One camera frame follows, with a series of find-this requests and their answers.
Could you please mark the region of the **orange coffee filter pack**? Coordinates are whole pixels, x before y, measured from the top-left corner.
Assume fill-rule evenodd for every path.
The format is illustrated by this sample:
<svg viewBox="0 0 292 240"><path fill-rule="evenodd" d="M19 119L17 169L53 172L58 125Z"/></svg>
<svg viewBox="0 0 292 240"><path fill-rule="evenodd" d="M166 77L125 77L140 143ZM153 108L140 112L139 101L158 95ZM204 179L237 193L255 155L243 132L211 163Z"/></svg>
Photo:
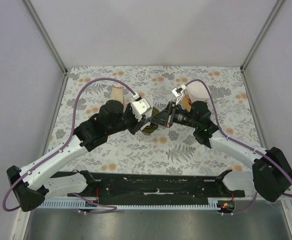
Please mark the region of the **orange coffee filter pack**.
<svg viewBox="0 0 292 240"><path fill-rule="evenodd" d="M124 103L124 92L122 87L114 86L111 90L110 95L111 100L119 101L122 104Z"/></svg>

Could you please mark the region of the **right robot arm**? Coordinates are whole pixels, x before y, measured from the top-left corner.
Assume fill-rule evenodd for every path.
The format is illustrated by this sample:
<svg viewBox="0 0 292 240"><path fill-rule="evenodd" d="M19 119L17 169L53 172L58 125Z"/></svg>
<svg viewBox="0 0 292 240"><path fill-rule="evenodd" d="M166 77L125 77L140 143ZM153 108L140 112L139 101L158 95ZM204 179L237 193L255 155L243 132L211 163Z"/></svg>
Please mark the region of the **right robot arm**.
<svg viewBox="0 0 292 240"><path fill-rule="evenodd" d="M249 171L225 171L222 180L214 185L217 195L226 197L232 191L248 191L258 193L269 202L281 196L292 198L292 168L279 148L265 149L244 143L225 134L210 117L211 112L203 101L194 102L190 111L171 101L147 121L167 128L173 124L191 127L199 144L223 152L249 168Z"/></svg>

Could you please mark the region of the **grey glass carafe wooden collar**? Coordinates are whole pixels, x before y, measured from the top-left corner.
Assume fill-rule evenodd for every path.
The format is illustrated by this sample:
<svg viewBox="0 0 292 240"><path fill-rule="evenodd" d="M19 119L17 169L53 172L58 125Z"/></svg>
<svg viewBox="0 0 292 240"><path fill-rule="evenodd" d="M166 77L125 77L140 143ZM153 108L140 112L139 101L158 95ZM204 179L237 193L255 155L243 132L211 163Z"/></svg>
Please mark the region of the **grey glass carafe wooden collar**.
<svg viewBox="0 0 292 240"><path fill-rule="evenodd" d="M190 99L187 96L184 96L182 101L181 101L181 105L182 105L183 109L190 111L191 107L192 107L192 102L190 101Z"/></svg>

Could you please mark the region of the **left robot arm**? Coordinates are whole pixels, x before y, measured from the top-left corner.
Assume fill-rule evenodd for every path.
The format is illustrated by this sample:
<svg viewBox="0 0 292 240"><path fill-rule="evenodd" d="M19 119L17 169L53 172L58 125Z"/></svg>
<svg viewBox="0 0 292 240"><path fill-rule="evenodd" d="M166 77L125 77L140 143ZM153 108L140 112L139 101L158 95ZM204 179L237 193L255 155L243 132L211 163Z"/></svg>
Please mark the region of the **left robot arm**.
<svg viewBox="0 0 292 240"><path fill-rule="evenodd" d="M93 195L96 184L87 170L63 177L52 176L74 159L106 143L110 135L139 130L143 120L151 113L152 104L145 98L127 106L117 100L109 100L98 113L76 127L65 143L29 165L10 167L6 173L20 209L28 212L46 199L67 194Z"/></svg>

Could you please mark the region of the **green glass dripper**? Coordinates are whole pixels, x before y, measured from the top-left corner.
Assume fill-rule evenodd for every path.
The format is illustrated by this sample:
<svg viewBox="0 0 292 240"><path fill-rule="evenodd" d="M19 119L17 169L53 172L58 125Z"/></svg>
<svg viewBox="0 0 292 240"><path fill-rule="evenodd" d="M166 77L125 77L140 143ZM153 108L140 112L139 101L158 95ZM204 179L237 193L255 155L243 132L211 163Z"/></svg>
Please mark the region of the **green glass dripper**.
<svg viewBox="0 0 292 240"><path fill-rule="evenodd" d="M155 107L153 107L152 108L152 116L154 116L158 113L159 113L159 111ZM157 129L158 129L157 124L150 123L150 125L147 125L141 132L146 136L150 136Z"/></svg>

